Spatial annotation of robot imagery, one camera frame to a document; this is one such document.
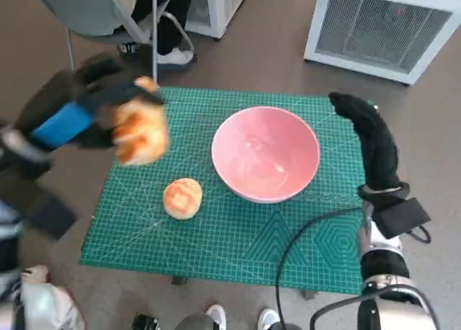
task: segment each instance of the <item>vent grille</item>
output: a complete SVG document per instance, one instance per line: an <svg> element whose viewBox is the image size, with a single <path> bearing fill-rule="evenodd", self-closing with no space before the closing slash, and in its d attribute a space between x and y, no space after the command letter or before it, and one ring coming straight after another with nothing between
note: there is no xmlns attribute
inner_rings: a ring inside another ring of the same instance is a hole
<svg viewBox="0 0 461 330"><path fill-rule="evenodd" d="M211 27L208 0L192 0L187 20Z"/></svg>
<svg viewBox="0 0 461 330"><path fill-rule="evenodd" d="M450 15L385 0L329 0L316 52L408 74Z"/></svg>
<svg viewBox="0 0 461 330"><path fill-rule="evenodd" d="M224 8L225 23L231 20L233 14L238 8L242 0L217 0L216 6ZM191 22L204 24L211 27L210 10L208 7L208 0L192 0L192 4L187 15L187 19Z"/></svg>

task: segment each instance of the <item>white sneaker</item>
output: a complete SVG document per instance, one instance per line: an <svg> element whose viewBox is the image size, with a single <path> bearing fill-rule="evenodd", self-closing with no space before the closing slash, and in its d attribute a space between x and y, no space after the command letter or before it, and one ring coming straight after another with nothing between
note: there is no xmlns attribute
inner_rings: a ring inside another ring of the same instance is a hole
<svg viewBox="0 0 461 330"><path fill-rule="evenodd" d="M185 69L195 62L195 54L190 50L173 50L166 54L157 54L157 64L162 68Z"/></svg>
<svg viewBox="0 0 461 330"><path fill-rule="evenodd" d="M50 282L50 272L45 265L35 265L21 273L24 283L48 283Z"/></svg>
<svg viewBox="0 0 461 330"><path fill-rule="evenodd" d="M270 308L266 308L259 315L258 330L269 330L271 326L278 322L280 322L279 314Z"/></svg>
<svg viewBox="0 0 461 330"><path fill-rule="evenodd" d="M213 305L208 308L207 315L209 315L213 321L219 325L220 330L226 330L228 322L225 318L224 308L221 305Z"/></svg>

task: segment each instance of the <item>black cable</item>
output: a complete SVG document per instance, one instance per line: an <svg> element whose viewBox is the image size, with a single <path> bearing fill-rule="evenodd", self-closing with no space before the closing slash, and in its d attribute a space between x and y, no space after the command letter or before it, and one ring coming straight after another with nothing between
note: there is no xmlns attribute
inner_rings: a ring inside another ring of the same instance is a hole
<svg viewBox="0 0 461 330"><path fill-rule="evenodd" d="M317 222L321 222L322 220L328 220L330 218L335 218L341 215L346 215L347 213L351 213L354 211L361 210L362 207L356 207L356 208L349 208L349 209L343 209L343 210L336 210L336 211L331 211L329 213L325 213L323 215L317 216L313 218L312 220L309 220L295 235L295 237L290 241L288 244L287 248L285 249L285 252L282 256L282 260L280 261L279 267L277 269L277 278L275 280L275 300L277 302L277 310L279 312L279 317L280 317L280 324L282 325L283 330L287 330L286 324L285 324L285 319L283 318L283 313L282 313L282 306L280 305L280 278L282 277L282 271L283 267L285 265L285 262L288 258L288 254L291 252L291 248L293 245L296 243L296 241L304 234L304 232L309 229L311 226L316 224Z"/></svg>
<svg viewBox="0 0 461 330"><path fill-rule="evenodd" d="M362 209L361 207L347 208L347 209L343 209L343 210L331 211L329 213L325 213L323 215L317 216L317 217L309 220L296 233L295 237L288 244L288 246L285 249L285 252L284 252L284 254L282 256L282 260L279 263L279 266L278 266L278 269L277 269L277 277L276 277L276 280L275 280L275 300L277 302L277 311L279 313L280 325L282 326L282 330L287 330L287 325L285 323L285 318L283 317L282 305L280 303L280 279L282 278L283 267L284 267L285 262L286 262L286 260L288 258L288 255L291 252L292 247L295 245L296 241L304 234L304 232L306 230L308 230L310 227L312 227L314 224L316 224L317 222L321 222L322 220L328 220L330 218L339 217L341 215L346 215L348 213L358 211L358 210L361 210L361 209ZM417 238L414 238L414 239L416 239L418 241L421 241L421 242L424 242L424 243L430 243L431 242L431 235L429 234L429 232L423 226L420 226L419 228L426 235L426 240L423 240L421 237L417 236L416 234L414 234L412 232L409 232L407 234L410 235L411 237L413 237L413 236L417 237ZM434 321L434 324L436 326L436 330L439 330L440 329L439 319L437 318L437 315L436 315L434 309L432 308L432 305L429 302L429 299L418 288L410 286L410 285L402 285L402 284L390 285L390 286L387 286L387 287L385 287L383 289L377 290L375 292L367 293L367 294L364 294L364 295L359 295L359 296L356 296L356 297L353 297L353 298L349 298L349 299L346 299L346 300L341 300L341 301L338 301L337 303L332 303L330 305L327 305L327 306L321 308L320 310L318 310L317 312L315 312L313 314L313 316L310 318L310 330L315 330L315 322L317 321L317 319L319 319L322 315L324 315L325 313L328 313L329 311L332 311L332 310L334 310L336 308L340 308L342 306L350 305L352 303L356 303L356 302L359 302L359 301L362 302L362 301L368 300L370 298L376 298L377 296L380 296L380 295L382 295L384 293L387 293L387 292L389 292L391 290L396 290L398 288L405 288L407 290L411 290L423 300L423 302L426 304L427 310L430 313L430 316L432 317L432 320Z"/></svg>
<svg viewBox="0 0 461 330"><path fill-rule="evenodd" d="M419 229L424 233L426 238L422 238L419 235L416 235L413 231L409 231L407 234L416 241L419 241L423 244L429 245L432 242L432 237L429 231L424 226L419 226Z"/></svg>
<svg viewBox="0 0 461 330"><path fill-rule="evenodd" d="M353 298L349 298L346 300L341 300L341 301L338 301L337 303L331 303L330 305L322 307L320 310L315 312L312 317L310 317L309 329L315 330L315 322L317 321L317 319L319 319L321 316L323 316L325 313L328 313L329 311L335 310L343 306L350 305L352 303L358 303L358 302L362 302L365 300L373 299L382 294L386 294L392 290L395 291L398 289L407 289L417 294L417 296L419 296L423 300L423 302L426 304L425 306L427 307L427 310L429 311L429 314L432 317L432 321L434 321L435 329L436 330L440 329L439 319L437 318L437 315L434 309L432 308L432 305L429 302L429 299L426 297L426 295L423 292L421 292L418 288L413 287L412 285L404 285L404 284L388 285L387 287L383 289L379 289L379 290L376 290L374 292L367 293L364 295L355 296Z"/></svg>

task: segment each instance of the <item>black pants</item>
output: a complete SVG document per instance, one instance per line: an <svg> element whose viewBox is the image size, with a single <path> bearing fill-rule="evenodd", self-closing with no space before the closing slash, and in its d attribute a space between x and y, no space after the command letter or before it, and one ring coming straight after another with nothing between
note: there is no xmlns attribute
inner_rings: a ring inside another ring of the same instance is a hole
<svg viewBox="0 0 461 330"><path fill-rule="evenodd" d="M166 0L157 0L158 4ZM187 12L192 0L171 0L166 10L172 13L181 24L186 26ZM131 17L135 22L140 22L152 12L152 0L137 0ZM157 50L161 55L166 55L181 42L181 33L170 19L162 17L158 23L158 45Z"/></svg>

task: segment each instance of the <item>chair leg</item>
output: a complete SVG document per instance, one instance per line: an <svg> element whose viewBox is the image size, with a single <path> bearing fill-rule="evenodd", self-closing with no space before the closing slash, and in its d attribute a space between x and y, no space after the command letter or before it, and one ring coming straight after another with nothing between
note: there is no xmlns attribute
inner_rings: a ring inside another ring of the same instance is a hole
<svg viewBox="0 0 461 330"><path fill-rule="evenodd" d="M66 41L67 41L67 50L69 52L69 63L71 64L71 70L75 71L75 63L73 62L73 49L72 49L72 36L71 31L66 28Z"/></svg>
<svg viewBox="0 0 461 330"><path fill-rule="evenodd" d="M178 22L178 19L176 19L176 17L173 14L171 14L170 12L167 12L167 11L165 11L163 13L163 16L170 19L173 22L173 24L176 26L176 28L181 33L182 37L186 40L187 44L189 45L190 51L194 52L194 44L190 40L190 38L187 35L186 31L184 31L184 29L182 28L181 24Z"/></svg>
<svg viewBox="0 0 461 330"><path fill-rule="evenodd" d="M152 0L152 79L157 82L157 0Z"/></svg>

